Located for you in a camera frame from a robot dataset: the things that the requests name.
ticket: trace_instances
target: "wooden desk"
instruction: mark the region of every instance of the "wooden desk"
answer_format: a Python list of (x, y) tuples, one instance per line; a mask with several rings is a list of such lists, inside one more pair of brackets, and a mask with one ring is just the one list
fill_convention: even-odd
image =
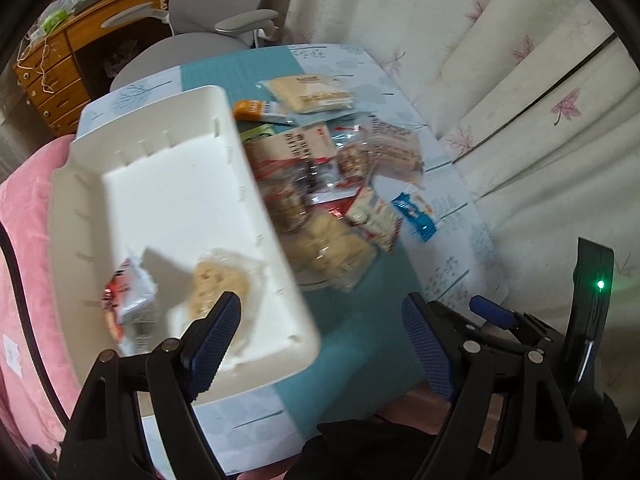
[[(102, 28), (100, 25), (106, 19), (146, 2), (153, 2), (157, 9), (165, 9), (168, 0), (101, 0), (79, 14), (69, 16), (45, 39), (32, 45), (23, 61), (14, 64), (14, 72), (27, 91), (28, 99), (53, 134), (74, 133), (84, 106), (92, 97), (98, 97), (90, 89), (90, 71), (79, 63), (79, 51), (121, 28)], [(92, 63), (99, 64), (102, 70), (102, 59), (92, 60)], [(53, 93), (44, 91), (43, 78)]]

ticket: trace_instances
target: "chair armrest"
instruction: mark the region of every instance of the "chair armrest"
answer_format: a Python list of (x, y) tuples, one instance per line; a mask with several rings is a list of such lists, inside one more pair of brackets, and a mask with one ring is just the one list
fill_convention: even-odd
[(271, 20), (278, 16), (279, 14), (271, 9), (250, 10), (217, 23), (215, 30), (225, 36), (237, 36), (259, 28), (271, 29), (273, 28)]
[(100, 26), (102, 28), (119, 27), (142, 18), (157, 18), (163, 23), (169, 23), (169, 12), (167, 10), (154, 9), (152, 5), (153, 2), (147, 2), (146, 4), (129, 7), (129, 9), (111, 16), (108, 20), (102, 22)]

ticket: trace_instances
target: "black cloth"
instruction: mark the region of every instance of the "black cloth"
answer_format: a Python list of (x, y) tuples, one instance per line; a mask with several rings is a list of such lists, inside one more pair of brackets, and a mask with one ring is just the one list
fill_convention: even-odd
[[(387, 421), (344, 420), (318, 431), (285, 480), (413, 480), (436, 439)], [(488, 460), (479, 449), (469, 480), (481, 478)]]

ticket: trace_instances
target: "blue snack packet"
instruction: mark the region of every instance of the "blue snack packet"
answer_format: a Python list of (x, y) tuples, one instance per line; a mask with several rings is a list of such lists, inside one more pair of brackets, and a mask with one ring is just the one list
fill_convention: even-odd
[(423, 242), (436, 234), (436, 213), (420, 195), (402, 192), (392, 204), (417, 229)]

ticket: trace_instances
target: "table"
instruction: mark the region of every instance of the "table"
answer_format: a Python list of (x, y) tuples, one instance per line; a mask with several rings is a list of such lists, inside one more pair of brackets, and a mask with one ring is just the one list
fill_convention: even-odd
[[(319, 422), (372, 415), (424, 380), (400, 322), (402, 298), (419, 291), (471, 321), (468, 300), (481, 294), (500, 303), (508, 290), (488, 231), (462, 180), (439, 143), (392, 79), (361, 48), (313, 44), (262, 48), (200, 60), (144, 78), (92, 102), (78, 136), (150, 102), (207, 84), (226, 89), (231, 103), (267, 98), (259, 80), (280, 75), (337, 76), (361, 106), (391, 124), (415, 130), (424, 160), (421, 195), (442, 224), (423, 243), (404, 222), (401, 244), (379, 256), (350, 294), (324, 288), (305, 292), (322, 334), (322, 349), (293, 377), (229, 399), (195, 406), (209, 443), (231, 474), (276, 462), (300, 451)], [(406, 183), (376, 177), (388, 200)], [(156, 467), (172, 478), (153, 417), (143, 420)]]
[[(74, 133), (82, 109), (91, 99), (108, 92), (108, 82), (102, 68), (103, 49), (92, 46), (97, 40), (129, 25), (102, 28), (102, 23), (118, 12), (145, 2), (152, 2), (155, 8), (165, 9), (167, 1), (100, 0), (79, 14), (69, 16), (46, 38), (32, 45), (24, 60), (14, 64), (15, 75), (26, 90), (27, 99), (42, 115), (53, 134), (59, 137)], [(141, 34), (146, 36), (145, 41), (153, 43), (171, 36), (171, 31), (158, 21)], [(43, 78), (52, 93), (45, 92)]]

